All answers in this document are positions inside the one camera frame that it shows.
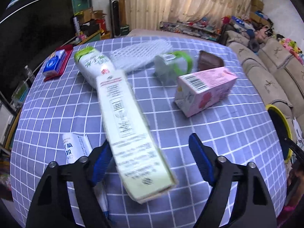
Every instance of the red case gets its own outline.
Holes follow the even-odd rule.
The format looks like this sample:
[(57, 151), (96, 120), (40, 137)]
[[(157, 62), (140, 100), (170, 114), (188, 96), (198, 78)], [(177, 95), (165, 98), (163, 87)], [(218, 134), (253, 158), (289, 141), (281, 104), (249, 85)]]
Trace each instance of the red case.
[(51, 80), (53, 78), (56, 78), (56, 77), (60, 77), (61, 75), (63, 75), (63, 73), (65, 71), (65, 68), (67, 66), (67, 62), (69, 61), (70, 56), (72, 54), (73, 46), (72, 45), (64, 45), (64, 46), (60, 46), (60, 47), (56, 48), (56, 50), (62, 50), (62, 49), (64, 49), (66, 51), (66, 57), (63, 60), (63, 63), (62, 63), (61, 68), (59, 70), (59, 73), (57, 75), (45, 77), (45, 79), (43, 80), (44, 82), (46, 82), (48, 80)]

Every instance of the curtain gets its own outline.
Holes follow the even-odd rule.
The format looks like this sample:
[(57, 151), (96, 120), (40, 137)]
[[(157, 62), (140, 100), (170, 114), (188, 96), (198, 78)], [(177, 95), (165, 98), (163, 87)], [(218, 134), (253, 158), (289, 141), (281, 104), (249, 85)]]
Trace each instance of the curtain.
[(251, 0), (125, 0), (126, 20), (131, 29), (156, 30), (160, 21), (196, 21), (204, 16), (219, 28), (226, 15), (246, 13)]

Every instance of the pink carton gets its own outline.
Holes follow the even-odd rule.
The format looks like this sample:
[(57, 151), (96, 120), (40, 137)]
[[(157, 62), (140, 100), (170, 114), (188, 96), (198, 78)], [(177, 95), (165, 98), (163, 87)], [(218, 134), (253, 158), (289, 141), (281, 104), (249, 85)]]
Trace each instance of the pink carton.
[(180, 76), (174, 101), (190, 117), (226, 97), (237, 78), (225, 67)]

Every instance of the white mesh packaging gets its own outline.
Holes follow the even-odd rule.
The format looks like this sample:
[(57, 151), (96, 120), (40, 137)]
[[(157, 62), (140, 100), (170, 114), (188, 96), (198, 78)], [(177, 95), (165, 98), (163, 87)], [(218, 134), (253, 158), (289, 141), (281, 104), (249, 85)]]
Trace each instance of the white mesh packaging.
[(155, 56), (172, 50), (169, 41), (158, 39), (117, 49), (110, 53), (110, 57), (116, 69), (130, 72), (153, 61)]

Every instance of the blue box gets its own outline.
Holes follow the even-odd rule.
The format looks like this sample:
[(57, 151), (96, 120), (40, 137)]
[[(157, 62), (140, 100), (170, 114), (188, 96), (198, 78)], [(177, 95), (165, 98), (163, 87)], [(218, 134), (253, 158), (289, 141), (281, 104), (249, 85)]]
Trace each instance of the blue box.
[(45, 77), (57, 75), (60, 71), (61, 65), (66, 57), (65, 50), (58, 50), (53, 52), (44, 62), (46, 65), (42, 74)]

